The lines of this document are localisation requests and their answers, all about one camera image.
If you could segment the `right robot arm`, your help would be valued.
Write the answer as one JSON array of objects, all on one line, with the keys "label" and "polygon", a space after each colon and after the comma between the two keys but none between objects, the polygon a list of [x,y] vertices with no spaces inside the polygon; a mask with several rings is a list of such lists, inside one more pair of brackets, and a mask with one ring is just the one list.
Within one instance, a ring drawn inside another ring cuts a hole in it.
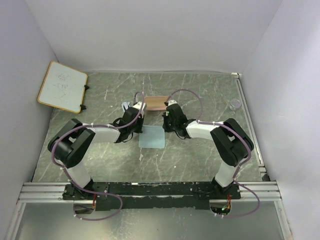
[{"label": "right robot arm", "polygon": [[223,199],[230,192],[236,175],[245,161],[251,158],[254,144],[238,122],[229,118],[221,122],[188,119],[181,106],[170,100],[164,103],[163,129],[174,132],[180,139],[205,139],[213,141],[222,159],[219,170],[212,179],[212,193]]}]

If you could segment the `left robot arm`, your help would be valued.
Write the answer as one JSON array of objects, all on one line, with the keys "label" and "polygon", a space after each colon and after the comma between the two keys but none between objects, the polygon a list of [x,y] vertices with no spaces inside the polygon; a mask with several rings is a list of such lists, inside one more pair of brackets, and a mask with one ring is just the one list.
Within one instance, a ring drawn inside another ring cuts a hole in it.
[{"label": "left robot arm", "polygon": [[53,163],[62,168],[81,199],[89,199],[94,192],[94,182],[82,162],[89,146],[92,143],[125,143],[134,133],[140,134],[145,108],[146,104],[136,102],[122,117],[107,125],[89,125],[73,118],[50,140],[47,149]]}]

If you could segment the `pink glasses case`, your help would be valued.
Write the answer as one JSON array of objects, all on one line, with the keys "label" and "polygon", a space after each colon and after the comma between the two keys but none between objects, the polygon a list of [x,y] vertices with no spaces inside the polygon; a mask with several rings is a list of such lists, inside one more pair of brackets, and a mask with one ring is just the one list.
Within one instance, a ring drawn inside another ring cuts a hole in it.
[{"label": "pink glasses case", "polygon": [[168,96],[146,96],[144,102],[146,103],[147,111],[165,111]]}]

